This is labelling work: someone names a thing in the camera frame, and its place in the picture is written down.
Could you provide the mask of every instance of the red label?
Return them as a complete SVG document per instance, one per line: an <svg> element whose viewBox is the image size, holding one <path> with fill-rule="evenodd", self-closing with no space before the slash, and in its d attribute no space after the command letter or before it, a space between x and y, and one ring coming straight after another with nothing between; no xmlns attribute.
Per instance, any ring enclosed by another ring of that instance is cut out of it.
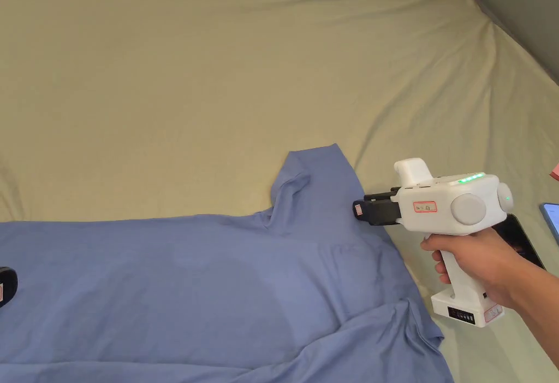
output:
<svg viewBox="0 0 559 383"><path fill-rule="evenodd" d="M503 313L503 307L498 304L494 305L491 309L485 311L485 322L489 323L491 320L498 317L501 313Z"/></svg>
<svg viewBox="0 0 559 383"><path fill-rule="evenodd" d="M414 202L414 211L416 213L436 213L437 203L435 201Z"/></svg>

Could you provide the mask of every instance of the blue t-shirt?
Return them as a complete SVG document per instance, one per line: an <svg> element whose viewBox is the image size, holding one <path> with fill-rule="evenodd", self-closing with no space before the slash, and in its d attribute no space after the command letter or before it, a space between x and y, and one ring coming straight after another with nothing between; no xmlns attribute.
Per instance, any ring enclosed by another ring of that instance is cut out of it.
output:
<svg viewBox="0 0 559 383"><path fill-rule="evenodd" d="M334 145L290 153L252 216L0 224L0 381L450 382L362 196Z"/></svg>

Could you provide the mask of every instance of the phone screen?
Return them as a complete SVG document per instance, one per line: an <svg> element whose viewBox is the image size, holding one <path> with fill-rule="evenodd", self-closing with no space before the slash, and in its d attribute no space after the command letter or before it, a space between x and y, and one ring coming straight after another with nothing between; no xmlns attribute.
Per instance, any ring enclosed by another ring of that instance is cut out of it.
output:
<svg viewBox="0 0 559 383"><path fill-rule="evenodd" d="M543 204L543 209L547 213L548 223L550 227L555 228L555 236L559 234L559 205L558 204Z"/></svg>

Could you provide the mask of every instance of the finger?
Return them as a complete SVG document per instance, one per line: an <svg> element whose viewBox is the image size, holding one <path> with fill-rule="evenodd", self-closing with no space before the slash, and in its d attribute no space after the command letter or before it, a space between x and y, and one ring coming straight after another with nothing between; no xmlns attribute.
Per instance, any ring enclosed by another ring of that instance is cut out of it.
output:
<svg viewBox="0 0 559 383"><path fill-rule="evenodd" d="M456 243L462 238L462 236L432 234L428 239L421 242L421 248L423 250L445 250L451 252L455 248Z"/></svg>
<svg viewBox="0 0 559 383"><path fill-rule="evenodd" d="M437 265L435 265L435 270L440 274L445 274L447 272L447 268L444 266L443 262L439 262Z"/></svg>
<svg viewBox="0 0 559 383"><path fill-rule="evenodd" d="M483 238L495 234L497 234L495 229L493 227L489 227L489 228L484 228L483 230L480 231L476 231L475 233L472 233L471 236Z"/></svg>
<svg viewBox="0 0 559 383"><path fill-rule="evenodd" d="M433 258L434 261L440 262L443 260L443 256L441 254L440 250L436 250L431 254L431 257Z"/></svg>
<svg viewBox="0 0 559 383"><path fill-rule="evenodd" d="M448 274L442 274L441 276L439 276L439 280L443 284L450 284L450 277L448 276Z"/></svg>

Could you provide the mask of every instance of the green led light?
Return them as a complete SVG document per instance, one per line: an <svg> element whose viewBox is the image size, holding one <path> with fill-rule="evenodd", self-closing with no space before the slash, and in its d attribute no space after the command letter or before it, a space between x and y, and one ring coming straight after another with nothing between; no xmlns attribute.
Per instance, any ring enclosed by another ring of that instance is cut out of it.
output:
<svg viewBox="0 0 559 383"><path fill-rule="evenodd" d="M475 175L468 176L467 178L460 179L458 182L459 183L466 183L466 182L469 182L470 180L481 178L482 176L485 176L485 173L477 173Z"/></svg>

